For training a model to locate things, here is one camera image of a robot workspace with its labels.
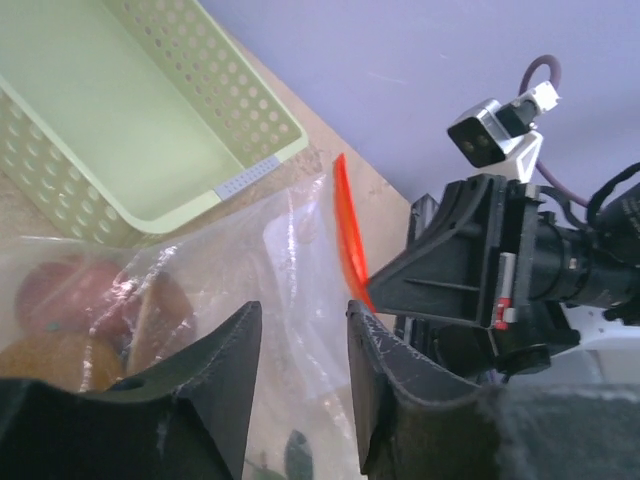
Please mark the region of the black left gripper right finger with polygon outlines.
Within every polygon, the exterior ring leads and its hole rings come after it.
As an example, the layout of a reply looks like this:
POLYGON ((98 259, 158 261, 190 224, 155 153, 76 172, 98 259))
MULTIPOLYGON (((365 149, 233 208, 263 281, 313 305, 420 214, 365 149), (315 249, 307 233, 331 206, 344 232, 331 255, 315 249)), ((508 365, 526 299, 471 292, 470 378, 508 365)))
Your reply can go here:
POLYGON ((361 472, 370 479, 635 479, 635 385, 476 385, 348 305, 361 472))

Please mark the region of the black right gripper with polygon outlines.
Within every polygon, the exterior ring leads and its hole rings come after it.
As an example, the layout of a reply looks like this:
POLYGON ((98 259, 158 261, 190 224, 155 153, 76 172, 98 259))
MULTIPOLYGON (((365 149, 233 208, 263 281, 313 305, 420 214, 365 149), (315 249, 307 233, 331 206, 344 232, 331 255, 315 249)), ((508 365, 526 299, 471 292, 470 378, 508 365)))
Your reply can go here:
POLYGON ((538 209, 526 189, 479 175, 449 184, 439 208, 424 195, 407 247, 369 280, 375 310, 405 315, 405 341, 457 375, 536 373, 580 343, 558 303, 524 292, 538 209))

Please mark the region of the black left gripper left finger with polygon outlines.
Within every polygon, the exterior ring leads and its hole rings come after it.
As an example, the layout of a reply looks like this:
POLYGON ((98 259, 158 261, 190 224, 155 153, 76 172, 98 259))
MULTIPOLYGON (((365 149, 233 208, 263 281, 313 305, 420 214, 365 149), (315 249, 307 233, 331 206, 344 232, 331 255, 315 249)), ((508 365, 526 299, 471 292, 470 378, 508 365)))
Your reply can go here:
POLYGON ((105 392, 2 381, 2 478, 241 478, 261 336, 261 305, 249 301, 105 392))

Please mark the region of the clear zip bag brown food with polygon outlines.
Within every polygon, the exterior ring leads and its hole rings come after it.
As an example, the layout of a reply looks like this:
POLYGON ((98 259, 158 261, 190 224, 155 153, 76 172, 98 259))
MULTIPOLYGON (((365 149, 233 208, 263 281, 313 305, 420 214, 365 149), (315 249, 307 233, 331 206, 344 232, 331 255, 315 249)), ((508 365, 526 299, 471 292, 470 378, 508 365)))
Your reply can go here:
POLYGON ((329 174, 158 245, 43 237, 3 244, 1 383, 105 392, 257 301, 261 346, 239 479, 356 479, 346 310, 363 292, 362 254, 344 157, 329 174), (70 255, 110 260, 135 283, 137 316, 123 348, 84 332, 29 333, 17 320, 14 300, 27 274, 70 255))

